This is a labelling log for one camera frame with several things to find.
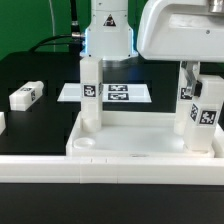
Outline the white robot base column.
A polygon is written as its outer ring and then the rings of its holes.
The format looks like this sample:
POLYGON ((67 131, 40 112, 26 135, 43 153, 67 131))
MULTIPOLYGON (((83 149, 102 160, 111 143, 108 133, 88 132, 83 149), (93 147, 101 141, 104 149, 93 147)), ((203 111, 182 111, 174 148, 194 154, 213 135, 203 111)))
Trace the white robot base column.
POLYGON ((82 57, 123 61, 138 56, 128 23, 128 0, 91 0, 91 22, 85 29, 82 57))

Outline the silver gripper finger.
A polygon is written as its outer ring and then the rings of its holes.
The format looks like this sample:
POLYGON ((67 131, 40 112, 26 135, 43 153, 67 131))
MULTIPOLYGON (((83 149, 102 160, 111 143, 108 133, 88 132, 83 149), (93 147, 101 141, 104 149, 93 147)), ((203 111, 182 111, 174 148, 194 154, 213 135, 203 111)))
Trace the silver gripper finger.
POLYGON ((186 95, 189 97, 199 97, 202 90, 202 83, 198 80, 200 63, 196 61, 182 61, 181 69, 187 81, 186 95))

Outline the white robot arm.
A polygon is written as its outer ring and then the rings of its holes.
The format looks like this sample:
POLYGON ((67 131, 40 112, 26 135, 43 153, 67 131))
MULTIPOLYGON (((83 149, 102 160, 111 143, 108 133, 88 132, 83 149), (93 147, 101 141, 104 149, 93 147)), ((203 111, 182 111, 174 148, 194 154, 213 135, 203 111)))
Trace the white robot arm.
POLYGON ((137 50, 147 60, 183 61, 187 94, 199 96, 190 63, 224 62, 224 0, 148 0, 137 50))

